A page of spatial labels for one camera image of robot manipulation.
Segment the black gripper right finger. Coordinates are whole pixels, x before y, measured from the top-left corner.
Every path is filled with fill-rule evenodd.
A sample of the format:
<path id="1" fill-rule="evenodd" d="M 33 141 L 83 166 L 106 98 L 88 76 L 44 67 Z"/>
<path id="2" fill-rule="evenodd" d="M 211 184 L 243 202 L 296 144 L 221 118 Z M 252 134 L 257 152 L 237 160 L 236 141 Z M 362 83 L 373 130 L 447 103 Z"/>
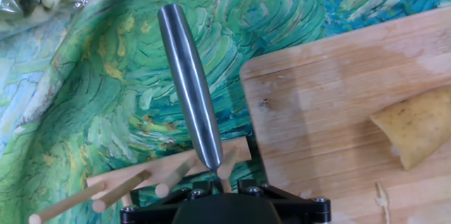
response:
<path id="1" fill-rule="evenodd" d="M 237 193 L 244 199 L 239 205 L 256 223 L 331 222 L 331 202 L 325 197 L 303 199 L 270 184 L 256 180 L 237 181 Z"/>

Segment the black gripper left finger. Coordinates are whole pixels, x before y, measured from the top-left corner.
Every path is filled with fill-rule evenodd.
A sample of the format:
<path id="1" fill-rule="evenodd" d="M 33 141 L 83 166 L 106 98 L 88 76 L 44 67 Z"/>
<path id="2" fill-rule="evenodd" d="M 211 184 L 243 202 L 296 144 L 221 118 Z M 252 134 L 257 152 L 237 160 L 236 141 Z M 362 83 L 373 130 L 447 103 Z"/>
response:
<path id="1" fill-rule="evenodd" d="M 172 223 L 184 203 L 211 196 L 213 188 L 211 181 L 193 182 L 191 188 L 182 187 L 149 206 L 125 206 L 120 212 L 121 224 Z"/>

